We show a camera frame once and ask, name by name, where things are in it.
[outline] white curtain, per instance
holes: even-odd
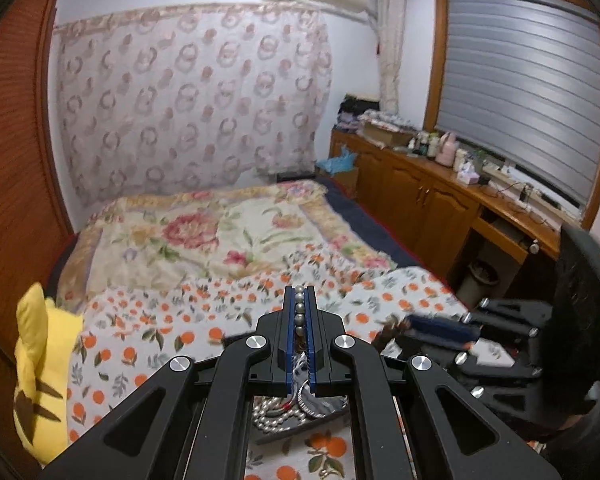
[[[380,109],[398,113],[398,73],[402,62],[405,0],[378,0]]]
[[[331,85],[317,10],[157,7],[59,32],[62,143],[83,205],[312,166]]]

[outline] pink bottle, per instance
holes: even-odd
[[[451,168],[456,158],[456,150],[458,149],[458,143],[456,142],[456,134],[447,133],[440,139],[440,147],[438,154],[436,155],[436,162]]]

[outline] cardboard box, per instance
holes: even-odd
[[[318,174],[328,176],[340,184],[344,190],[344,194],[348,198],[355,198],[358,196],[356,192],[356,186],[358,184],[358,168],[353,168],[351,171],[336,173],[333,176],[326,171],[320,170],[319,168],[316,168],[316,170],[318,171]]]
[[[370,123],[365,123],[362,134],[370,139],[378,140],[386,146],[406,146],[414,137],[414,133],[390,132]]]

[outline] tissue box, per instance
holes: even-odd
[[[334,175],[329,175],[329,173],[320,168],[317,168],[317,170],[318,174],[328,176],[340,184],[347,197],[355,198],[358,195],[356,193],[356,186],[358,185],[358,168],[353,168],[353,170],[350,171],[341,171]]]
[[[477,173],[463,173],[462,171],[458,173],[456,176],[458,182],[462,182],[463,184],[467,184],[470,186],[471,184],[476,184],[480,179],[480,175]]]

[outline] wooden desk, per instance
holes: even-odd
[[[550,227],[515,211],[505,198],[488,195],[484,187],[464,186],[450,168],[381,150],[362,137],[334,130],[330,156],[338,155],[343,145],[358,154],[358,201],[440,277],[447,277],[470,231],[521,265],[529,259],[532,240],[538,240],[544,254],[557,258],[559,236]],[[519,239],[497,229],[497,218],[512,226]]]

